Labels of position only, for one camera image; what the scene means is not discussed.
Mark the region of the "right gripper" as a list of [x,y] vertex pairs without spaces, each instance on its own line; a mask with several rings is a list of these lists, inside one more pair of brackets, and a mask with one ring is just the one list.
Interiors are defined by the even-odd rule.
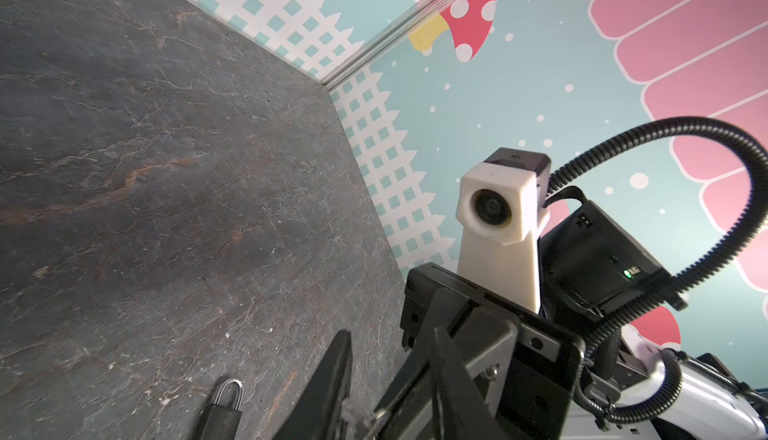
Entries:
[[557,439],[584,360],[584,341],[434,263],[411,269],[401,323],[410,354],[377,407],[379,439],[435,439],[432,333],[444,328],[498,425],[500,439]]

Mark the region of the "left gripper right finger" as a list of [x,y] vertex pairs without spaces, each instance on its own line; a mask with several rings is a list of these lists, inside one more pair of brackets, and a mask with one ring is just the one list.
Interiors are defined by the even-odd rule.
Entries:
[[432,333],[431,383],[435,439],[498,438],[498,425],[442,327]]

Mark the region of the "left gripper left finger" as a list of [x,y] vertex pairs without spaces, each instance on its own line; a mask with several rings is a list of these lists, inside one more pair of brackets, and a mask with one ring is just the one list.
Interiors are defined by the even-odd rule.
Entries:
[[274,439],[345,439],[342,404],[350,395],[352,362],[351,332],[340,330]]

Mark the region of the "black padlock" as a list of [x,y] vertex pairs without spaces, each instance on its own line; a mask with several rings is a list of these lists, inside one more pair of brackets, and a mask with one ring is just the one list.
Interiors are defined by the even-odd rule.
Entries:
[[194,440],[234,440],[239,428],[244,394],[243,383],[228,378],[219,383],[203,410]]

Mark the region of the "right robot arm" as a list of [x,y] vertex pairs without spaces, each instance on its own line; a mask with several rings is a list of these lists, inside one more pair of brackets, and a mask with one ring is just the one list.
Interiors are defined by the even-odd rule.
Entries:
[[413,348],[433,317],[449,327],[479,391],[509,436],[524,439],[763,439],[767,401],[736,381],[714,356],[665,349],[627,330],[592,357],[576,336],[594,321],[566,302],[594,286],[567,278],[577,253],[608,273],[640,257],[636,242],[603,210],[584,202],[544,238],[549,318],[536,316],[429,263],[406,281],[401,327]]

